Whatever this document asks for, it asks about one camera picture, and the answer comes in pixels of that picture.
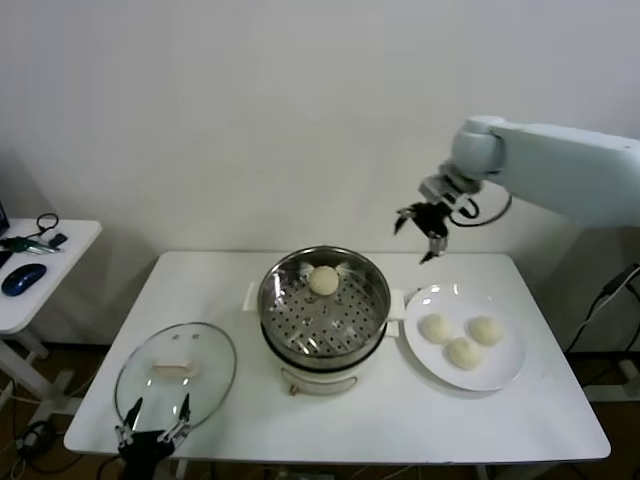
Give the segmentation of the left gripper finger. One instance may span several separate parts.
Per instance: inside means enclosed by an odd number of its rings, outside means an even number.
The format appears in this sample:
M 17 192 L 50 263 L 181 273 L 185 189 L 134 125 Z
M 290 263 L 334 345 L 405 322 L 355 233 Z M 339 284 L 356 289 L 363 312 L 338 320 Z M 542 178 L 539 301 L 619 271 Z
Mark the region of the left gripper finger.
M 191 430 L 190 394 L 187 393 L 180 409 L 177 420 L 159 436 L 160 441 L 183 441 Z
M 124 420 L 115 426 L 115 433 L 119 444 L 131 444 L 136 420 L 142 407 L 142 398 L 139 397 L 133 407 L 127 412 Z

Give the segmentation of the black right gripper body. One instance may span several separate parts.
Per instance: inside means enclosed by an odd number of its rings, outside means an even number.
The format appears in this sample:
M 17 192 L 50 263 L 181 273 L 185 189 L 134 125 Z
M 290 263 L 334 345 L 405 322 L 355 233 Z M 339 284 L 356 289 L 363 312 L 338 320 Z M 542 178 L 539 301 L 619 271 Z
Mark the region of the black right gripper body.
M 450 208 L 445 203 L 415 203 L 412 205 L 412 221 L 426 236 L 447 236 L 446 220 Z

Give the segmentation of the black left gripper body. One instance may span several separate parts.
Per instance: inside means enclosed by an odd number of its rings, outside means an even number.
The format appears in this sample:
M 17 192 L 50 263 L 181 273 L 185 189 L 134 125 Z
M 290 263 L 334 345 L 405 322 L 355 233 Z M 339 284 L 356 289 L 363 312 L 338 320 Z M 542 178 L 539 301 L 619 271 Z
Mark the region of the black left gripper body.
M 121 442 L 118 452 L 124 461 L 123 480 L 152 480 L 161 461 L 175 451 L 172 440 L 162 440 L 160 431 L 134 433 L 131 441 Z

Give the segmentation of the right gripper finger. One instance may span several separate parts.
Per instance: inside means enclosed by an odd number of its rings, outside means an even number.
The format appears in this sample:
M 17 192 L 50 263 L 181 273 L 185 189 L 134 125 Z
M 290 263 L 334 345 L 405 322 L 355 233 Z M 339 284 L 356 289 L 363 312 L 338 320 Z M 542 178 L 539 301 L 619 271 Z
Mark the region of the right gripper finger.
M 446 236 L 429 236 L 428 237 L 428 250 L 422 257 L 422 263 L 429 262 L 435 258 L 444 254 L 447 249 L 447 237 Z
M 393 233 L 398 234 L 407 222 L 411 222 L 417 228 L 420 227 L 420 213 L 422 203 L 414 203 L 396 211 L 397 218 L 394 222 Z

